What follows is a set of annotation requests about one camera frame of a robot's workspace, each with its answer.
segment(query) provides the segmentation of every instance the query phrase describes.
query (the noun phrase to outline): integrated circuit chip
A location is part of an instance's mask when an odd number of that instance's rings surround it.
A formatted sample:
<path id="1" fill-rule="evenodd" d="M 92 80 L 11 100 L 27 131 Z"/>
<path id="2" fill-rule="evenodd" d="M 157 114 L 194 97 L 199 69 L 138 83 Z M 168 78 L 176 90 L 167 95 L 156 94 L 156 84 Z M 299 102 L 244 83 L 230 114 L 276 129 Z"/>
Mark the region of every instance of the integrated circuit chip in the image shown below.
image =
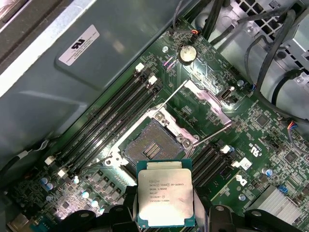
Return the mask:
<path id="1" fill-rule="evenodd" d="M 185 225 L 185 219 L 194 212 L 191 171 L 181 168 L 140 171 L 138 201 L 139 217 L 148 221 L 148 226 Z"/>
<path id="2" fill-rule="evenodd" d="M 125 149 L 125 156 L 135 163 L 139 160 L 170 160 L 181 151 L 182 145 L 156 120 L 152 120 L 139 137 L 129 143 Z"/>
<path id="3" fill-rule="evenodd" d="M 290 151 L 284 158 L 289 163 L 293 163 L 295 161 L 295 159 L 297 159 L 297 155 L 293 151 Z"/>
<path id="4" fill-rule="evenodd" d="M 265 115 L 260 115 L 256 122 L 261 126 L 264 127 L 268 123 L 268 118 Z"/>

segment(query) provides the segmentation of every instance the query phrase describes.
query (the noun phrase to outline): black cable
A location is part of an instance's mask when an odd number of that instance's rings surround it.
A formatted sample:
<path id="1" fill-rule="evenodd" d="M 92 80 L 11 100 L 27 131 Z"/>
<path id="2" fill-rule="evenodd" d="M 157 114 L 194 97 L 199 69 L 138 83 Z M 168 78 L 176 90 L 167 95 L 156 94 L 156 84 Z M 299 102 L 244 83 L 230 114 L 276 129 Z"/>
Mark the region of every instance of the black cable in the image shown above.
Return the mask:
<path id="1" fill-rule="evenodd" d="M 8 170 L 20 160 L 19 156 L 13 157 L 1 170 L 0 170 L 0 181 L 3 179 L 4 175 Z"/>
<path id="2" fill-rule="evenodd" d="M 261 80 L 263 81 L 265 76 L 263 77 L 262 75 L 266 75 L 268 69 L 269 69 L 269 66 L 279 48 L 279 46 L 281 45 L 283 39 L 285 38 L 286 34 L 288 33 L 289 29 L 292 27 L 293 25 L 293 22 L 295 20 L 295 11 L 294 10 L 290 10 L 288 13 L 287 13 L 287 17 L 286 17 L 286 20 L 282 26 L 282 28 L 280 29 L 277 37 L 275 38 L 275 41 L 273 42 L 272 46 L 271 46 L 271 49 L 270 51 L 267 53 L 264 61 L 263 61 L 263 64 L 261 66 L 261 70 L 260 70 L 260 73 L 259 73 L 259 76 L 258 76 L 258 83 L 261 82 Z M 257 89 L 255 90 L 255 95 L 256 97 L 259 99 L 259 101 L 261 103 L 263 103 L 266 107 L 272 109 L 273 111 L 279 113 L 280 115 L 282 115 L 283 117 L 286 117 L 286 118 L 291 118 L 293 119 L 294 121 L 296 122 L 299 122 L 299 123 L 303 123 L 303 124 L 307 124 L 309 125 L 309 121 L 307 119 L 303 119 L 303 118 L 300 118 L 300 117 L 297 117 L 297 116 L 294 116 L 278 107 L 276 107 L 275 105 L 273 105 L 270 101 L 268 101 L 263 95 L 262 93 L 260 92 L 260 89 L 258 89 L 258 87 L 261 87 L 261 84 L 259 84 L 259 86 L 257 86 Z"/>
<path id="3" fill-rule="evenodd" d="M 303 73 L 302 70 L 293 69 L 293 70 L 290 70 L 290 71 L 288 71 L 287 73 L 284 74 L 284 77 L 279 81 L 279 83 L 275 87 L 275 90 L 272 94 L 271 103 L 273 105 L 277 105 L 278 94 L 279 94 L 281 88 L 284 86 L 284 84 L 288 80 L 293 80 L 293 79 L 299 77 L 301 73 Z"/>
<path id="4" fill-rule="evenodd" d="M 183 4 L 183 0 L 180 0 L 177 7 L 176 7 L 176 10 L 175 10 L 175 13 L 174 13 L 174 16 L 173 16 L 173 29 L 176 30 L 176 20 L 177 20 L 177 15 L 179 13 L 179 10 L 181 8 Z"/>
<path id="5" fill-rule="evenodd" d="M 296 122 L 299 123 L 303 123 L 303 124 L 307 124 L 309 125 L 309 121 L 307 119 L 303 119 L 297 116 L 294 116 L 278 107 L 276 107 L 275 105 L 271 104 L 271 102 L 269 100 L 267 100 L 260 91 L 255 91 L 254 94 L 256 95 L 256 97 L 259 99 L 259 101 L 261 103 L 263 103 L 266 107 L 268 107 L 269 109 L 272 109 L 273 111 L 279 113 L 282 117 L 285 118 L 291 118 Z"/>
<path id="6" fill-rule="evenodd" d="M 260 73 L 257 77 L 257 83 L 256 83 L 256 90 L 259 92 L 262 88 L 262 84 L 264 82 L 264 79 L 266 77 L 266 73 L 271 65 L 271 62 L 273 61 L 280 45 L 282 44 L 284 38 L 286 37 L 286 35 L 288 34 L 288 32 L 290 31 L 290 29 L 293 26 L 293 23 L 295 21 L 295 17 L 296 17 L 296 13 L 294 10 L 289 10 L 287 15 L 286 15 L 286 19 L 283 23 L 283 26 L 281 27 L 280 31 L 278 32 L 269 52 L 267 53 L 261 69 L 260 69 Z"/>
<path id="7" fill-rule="evenodd" d="M 252 16 L 249 16 L 249 17 L 246 17 L 246 18 L 239 19 L 239 20 L 237 20 L 237 23 L 242 24 L 242 23 L 260 20 L 260 19 L 264 19 L 264 18 L 271 18 L 271 17 L 275 17 L 275 16 L 280 16 L 285 12 L 286 12 L 286 8 L 277 9 L 277 10 L 274 10 L 274 11 L 271 11 L 271 12 L 252 15 Z M 234 29 L 235 29 L 235 27 L 233 25 L 229 26 L 227 29 L 225 29 L 225 31 L 221 35 L 219 35 L 217 38 L 215 38 L 211 41 L 211 45 L 214 46 L 217 43 L 219 43 L 221 40 L 226 38 Z"/>
<path id="8" fill-rule="evenodd" d="M 184 17 L 188 23 L 192 23 L 193 20 L 201 13 L 201 11 L 211 2 L 211 0 L 201 0 L 196 4 L 192 10 Z"/>
<path id="9" fill-rule="evenodd" d="M 250 70 L 249 70 L 249 55 L 250 55 L 250 52 L 251 52 L 251 49 L 257 45 L 261 40 L 264 40 L 265 43 L 267 43 L 269 45 L 269 42 L 267 41 L 267 38 L 266 36 L 264 35 L 260 35 L 259 37 L 257 37 L 253 42 L 252 44 L 249 45 L 249 47 L 247 48 L 246 50 L 246 53 L 245 53 L 245 69 L 246 69 L 246 74 L 247 74 L 247 77 L 250 77 Z"/>
<path id="10" fill-rule="evenodd" d="M 32 149 L 30 151 L 23 151 L 19 153 L 17 156 L 13 157 L 10 159 L 10 161 L 4 165 L 4 167 L 0 170 L 0 181 L 3 179 L 5 174 L 9 171 L 9 169 L 16 164 L 20 159 L 26 157 L 30 152 L 36 152 L 36 151 L 41 151 L 45 149 L 48 145 L 50 140 L 43 140 L 39 141 L 36 144 L 32 146 Z"/>
<path id="11" fill-rule="evenodd" d="M 225 37 L 227 37 L 232 31 L 234 30 L 234 26 L 229 26 L 227 29 L 225 29 L 224 32 L 222 32 L 221 35 L 213 39 L 210 44 L 212 46 L 215 46 L 217 43 L 219 43 L 221 40 L 223 40 Z"/>
<path id="12" fill-rule="evenodd" d="M 214 0 L 211 12 L 206 20 L 205 26 L 202 30 L 202 36 L 208 40 L 211 36 L 213 29 L 216 26 L 220 10 L 222 8 L 224 0 Z"/>

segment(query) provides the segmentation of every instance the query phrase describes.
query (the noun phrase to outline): motherboard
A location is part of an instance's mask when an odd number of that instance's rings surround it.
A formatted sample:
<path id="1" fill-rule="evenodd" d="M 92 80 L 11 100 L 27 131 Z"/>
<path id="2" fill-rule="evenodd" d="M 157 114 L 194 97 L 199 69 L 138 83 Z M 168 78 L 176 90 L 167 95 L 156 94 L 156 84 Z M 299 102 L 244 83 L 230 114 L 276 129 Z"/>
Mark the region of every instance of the motherboard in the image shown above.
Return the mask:
<path id="1" fill-rule="evenodd" d="M 204 186 L 213 204 L 239 215 L 268 208 L 309 230 L 309 157 L 289 142 L 288 123 L 189 23 L 178 28 L 148 47 L 8 190 L 25 221 L 11 222 L 12 230 L 46 232 L 80 209 L 99 216 L 123 203 L 139 161 L 182 158 L 192 159 L 193 186 Z"/>

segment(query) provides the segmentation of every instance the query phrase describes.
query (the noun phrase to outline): white connector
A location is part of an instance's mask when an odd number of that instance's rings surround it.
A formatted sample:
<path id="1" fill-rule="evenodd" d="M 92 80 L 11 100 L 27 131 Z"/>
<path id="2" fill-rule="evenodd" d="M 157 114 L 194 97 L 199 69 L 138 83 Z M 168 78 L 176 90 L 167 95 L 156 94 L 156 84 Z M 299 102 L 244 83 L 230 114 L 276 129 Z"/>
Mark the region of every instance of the white connector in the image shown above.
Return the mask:
<path id="1" fill-rule="evenodd" d="M 49 156 L 47 159 L 44 161 L 47 165 L 51 165 L 55 161 L 55 157 Z"/>
<path id="2" fill-rule="evenodd" d="M 66 173 L 67 173 L 66 169 L 60 169 L 60 171 L 58 172 L 58 175 L 62 178 Z"/>
<path id="3" fill-rule="evenodd" d="M 145 68 L 145 66 L 142 64 L 142 63 L 139 63 L 136 67 L 135 67 L 135 70 L 137 72 L 141 72 L 143 69 Z"/>
<path id="4" fill-rule="evenodd" d="M 149 78 L 148 83 L 150 85 L 153 85 L 157 80 L 158 80 L 158 78 L 156 78 L 156 76 L 152 76 L 152 77 Z"/>

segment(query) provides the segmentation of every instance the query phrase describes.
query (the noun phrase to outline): green circuit board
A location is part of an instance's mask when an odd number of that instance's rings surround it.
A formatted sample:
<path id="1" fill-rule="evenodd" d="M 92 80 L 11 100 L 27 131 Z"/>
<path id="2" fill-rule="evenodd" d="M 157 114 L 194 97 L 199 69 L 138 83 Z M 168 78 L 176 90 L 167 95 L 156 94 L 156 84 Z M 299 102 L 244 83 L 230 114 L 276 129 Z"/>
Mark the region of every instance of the green circuit board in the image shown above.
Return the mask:
<path id="1" fill-rule="evenodd" d="M 181 21 L 180 29 L 193 29 L 190 24 Z M 294 222 L 294 226 L 302 231 L 309 230 L 309 159 L 295 151 L 289 143 L 287 137 L 287 125 L 281 121 L 281 117 L 266 108 L 255 97 L 251 91 L 251 84 L 238 73 L 235 68 L 226 61 L 204 38 L 197 38 L 193 46 L 197 50 L 197 58 L 190 65 L 183 65 L 178 61 L 179 48 L 186 44 L 190 38 L 190 33 L 174 33 L 169 31 L 163 33 L 118 79 L 117 81 L 77 120 L 75 124 L 67 130 L 62 137 L 47 152 L 46 157 L 62 156 L 65 147 L 72 138 L 78 138 L 78 134 L 87 125 L 90 127 L 89 120 L 96 112 L 104 106 L 108 100 L 114 96 L 131 77 L 136 66 L 142 63 L 158 79 L 160 91 L 147 101 L 142 107 L 132 107 L 134 116 L 121 130 L 123 135 L 145 112 L 163 103 L 171 94 L 186 80 L 194 80 L 199 88 L 210 91 L 213 95 L 219 96 L 229 87 L 235 87 L 231 96 L 222 100 L 222 111 L 232 120 L 232 126 L 224 132 L 215 136 L 212 140 L 199 145 L 191 157 L 194 159 L 209 143 L 216 143 L 218 140 L 222 144 L 228 145 L 233 150 L 234 161 L 241 162 L 246 158 L 250 164 L 242 164 L 228 170 L 225 175 L 217 174 L 205 186 L 208 189 L 209 199 L 213 204 L 224 204 L 230 206 L 237 214 L 242 215 L 246 209 L 270 186 L 284 186 L 288 189 L 285 194 L 293 201 L 297 202 L 297 207 L 301 215 Z M 163 47 L 168 47 L 168 51 L 163 52 Z M 199 99 L 186 87 L 182 87 L 166 104 L 166 110 L 176 119 L 181 128 L 185 128 L 195 138 L 203 138 L 213 134 L 224 127 L 221 120 L 211 110 L 211 107 Z M 126 155 L 126 147 L 136 140 L 144 128 L 150 125 L 151 120 L 145 120 L 137 127 L 129 137 L 119 146 L 121 155 Z M 296 132 L 294 133 L 297 145 L 309 151 L 304 140 Z M 110 148 L 116 143 L 119 137 L 114 137 L 110 142 L 99 151 L 97 159 L 108 156 Z M 185 152 L 179 152 L 177 157 L 181 159 Z M 266 177 L 261 173 L 263 168 L 271 169 L 273 175 Z M 89 186 L 93 189 L 92 196 L 100 196 L 102 199 L 100 208 L 121 202 L 126 185 L 134 185 L 134 176 L 129 176 L 126 171 L 119 167 L 107 167 L 104 164 L 87 170 L 79 177 L 78 184 L 69 181 L 62 181 L 57 176 L 57 170 L 52 170 L 43 162 L 34 168 L 35 172 L 30 177 L 12 188 L 9 193 L 18 203 L 25 204 L 25 209 L 37 205 L 42 210 L 34 210 L 34 215 L 43 215 L 48 218 L 51 224 L 56 224 L 63 219 L 70 210 L 83 209 L 90 202 L 80 200 L 80 195 Z M 57 190 L 49 191 L 42 187 L 40 179 L 46 175 L 56 182 Z M 111 192 L 102 191 L 96 188 L 104 177 L 108 178 L 107 185 L 112 182 Z M 113 193 L 118 193 L 116 197 L 111 197 Z M 245 200 L 240 200 L 240 195 L 245 196 Z M 52 196 L 53 200 L 47 201 L 47 195 Z M 63 209 L 65 202 L 78 202 L 72 208 Z M 163 228 L 153 231 L 196 231 L 195 228 Z"/>

